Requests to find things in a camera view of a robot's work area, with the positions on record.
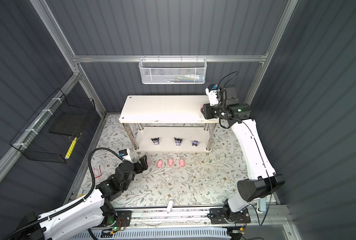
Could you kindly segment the black purple figurine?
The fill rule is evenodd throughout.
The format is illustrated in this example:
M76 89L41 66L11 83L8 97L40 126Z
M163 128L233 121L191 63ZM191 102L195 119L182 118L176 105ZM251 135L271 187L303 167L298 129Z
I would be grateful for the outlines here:
M176 146L180 147L182 145L183 139L181 138L174 138Z
M160 144L160 138L151 138L151 140L155 146L158 146Z

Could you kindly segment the purple small figurine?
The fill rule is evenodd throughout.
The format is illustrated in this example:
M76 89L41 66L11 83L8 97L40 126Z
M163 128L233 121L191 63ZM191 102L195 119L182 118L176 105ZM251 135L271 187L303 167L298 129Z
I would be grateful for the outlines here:
M200 144L199 141L192 141L192 146L197 147Z

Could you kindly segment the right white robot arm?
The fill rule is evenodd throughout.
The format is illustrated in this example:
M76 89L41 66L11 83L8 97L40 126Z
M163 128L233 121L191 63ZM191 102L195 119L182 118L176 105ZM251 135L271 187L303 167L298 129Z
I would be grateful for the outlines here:
M237 192L225 201L225 217L231 221L251 202L271 197L285 180L269 162L257 123L251 117L251 106L240 103L235 87L209 85L206 95L209 103L201 107L201 113L206 120L218 119L228 123L225 129L231 129L236 135L248 171L247 179L238 181Z

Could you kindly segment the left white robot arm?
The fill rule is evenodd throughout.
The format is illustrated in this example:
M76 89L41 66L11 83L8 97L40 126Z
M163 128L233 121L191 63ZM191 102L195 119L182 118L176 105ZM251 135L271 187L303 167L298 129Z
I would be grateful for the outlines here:
M136 174L148 169L147 156L136 163L123 161L113 175L101 182L86 195L41 217L24 217L7 240L66 240L82 231L99 225L115 223L118 215L111 202L129 188Z

